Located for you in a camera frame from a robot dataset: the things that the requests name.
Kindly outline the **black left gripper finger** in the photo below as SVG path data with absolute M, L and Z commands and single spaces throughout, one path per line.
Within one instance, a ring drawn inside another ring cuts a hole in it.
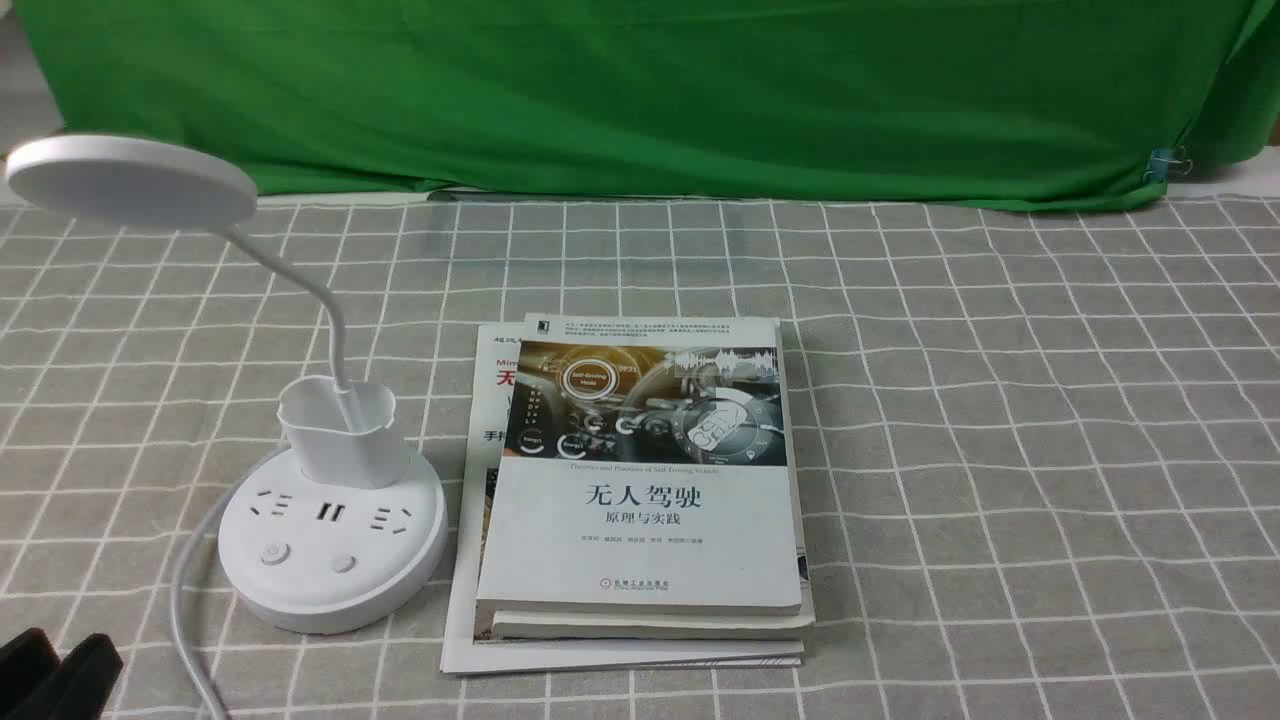
M 100 719 L 124 661 L 110 635 L 87 635 L 20 702 L 22 719 Z

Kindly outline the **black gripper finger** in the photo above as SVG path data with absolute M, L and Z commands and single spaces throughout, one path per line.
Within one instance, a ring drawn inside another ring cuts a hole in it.
M 28 628 L 6 642 L 1 648 L 1 719 L 18 719 L 18 711 L 36 697 L 60 662 L 41 628 Z

